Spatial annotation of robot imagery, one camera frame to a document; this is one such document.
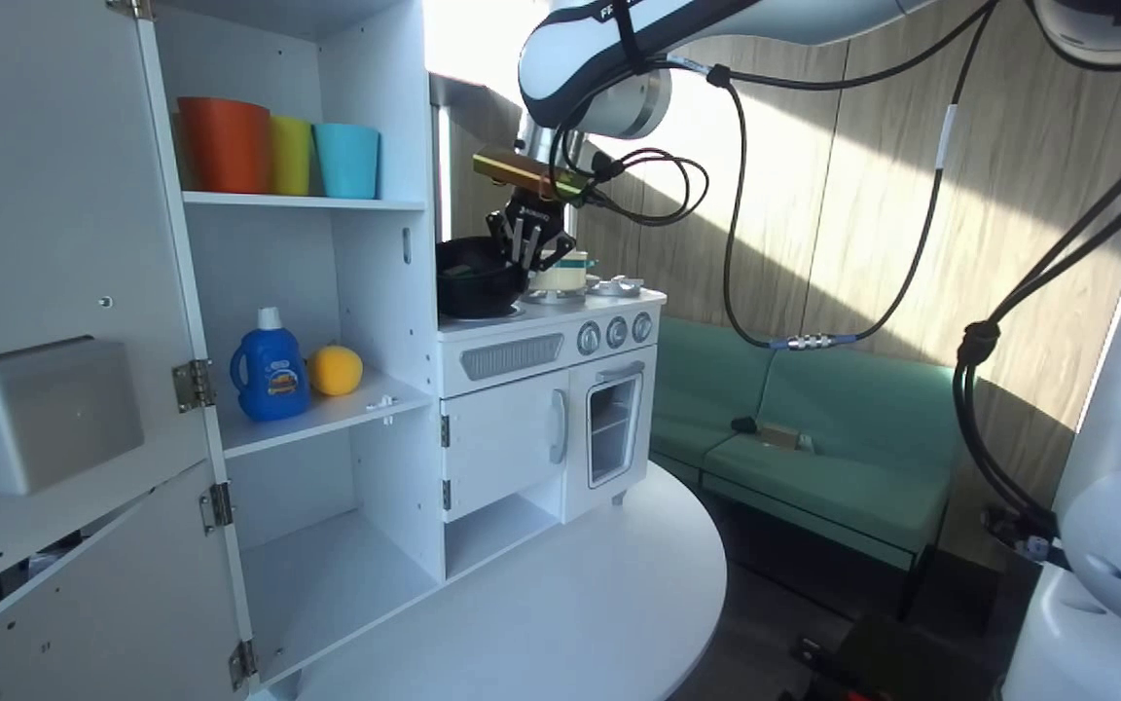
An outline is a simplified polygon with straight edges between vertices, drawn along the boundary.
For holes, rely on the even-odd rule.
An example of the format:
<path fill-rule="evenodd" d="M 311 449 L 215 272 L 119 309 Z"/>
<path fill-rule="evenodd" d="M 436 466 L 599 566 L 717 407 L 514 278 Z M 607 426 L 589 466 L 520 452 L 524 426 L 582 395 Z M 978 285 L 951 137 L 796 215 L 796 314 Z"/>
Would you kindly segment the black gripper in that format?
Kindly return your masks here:
<path fill-rule="evenodd" d="M 524 272 L 545 272 L 576 251 L 576 239 L 565 231 L 565 208 L 524 186 L 486 215 L 486 231 L 502 257 Z"/>

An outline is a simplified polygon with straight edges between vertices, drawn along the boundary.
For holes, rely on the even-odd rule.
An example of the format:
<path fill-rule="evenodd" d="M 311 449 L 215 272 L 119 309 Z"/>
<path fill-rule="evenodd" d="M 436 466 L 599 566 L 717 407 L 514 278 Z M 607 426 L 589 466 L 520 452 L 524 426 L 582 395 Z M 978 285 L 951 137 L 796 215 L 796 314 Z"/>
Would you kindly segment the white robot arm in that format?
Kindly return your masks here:
<path fill-rule="evenodd" d="M 680 51 L 707 35 L 850 44 L 931 0 L 556 0 L 520 44 L 516 95 L 553 137 L 638 142 L 669 109 Z M 1121 179 L 1003 292 L 1044 292 L 1121 235 Z M 995 529 L 1040 566 L 1001 701 L 1121 701 L 1121 311 L 1057 496 L 1003 496 Z"/>

